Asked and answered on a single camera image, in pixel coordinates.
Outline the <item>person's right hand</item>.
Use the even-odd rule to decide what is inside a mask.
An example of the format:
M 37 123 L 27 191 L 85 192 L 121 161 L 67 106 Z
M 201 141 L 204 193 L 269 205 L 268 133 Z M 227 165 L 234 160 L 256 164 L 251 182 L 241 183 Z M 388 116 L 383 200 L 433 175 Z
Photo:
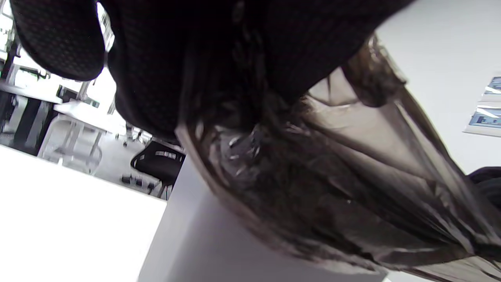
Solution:
M 468 175 L 471 181 L 487 199 L 501 209 L 501 168 L 499 166 L 485 166 L 478 168 Z

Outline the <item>person's left hand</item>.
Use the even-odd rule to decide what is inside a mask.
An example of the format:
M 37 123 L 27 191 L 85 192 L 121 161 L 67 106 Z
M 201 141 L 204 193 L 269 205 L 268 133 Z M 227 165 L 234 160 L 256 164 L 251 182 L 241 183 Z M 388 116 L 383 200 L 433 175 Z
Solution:
M 20 44 L 60 77 L 90 81 L 107 66 L 115 107 L 132 125 L 171 139 L 182 92 L 236 94 L 243 60 L 287 102 L 346 63 L 410 0 L 12 0 Z

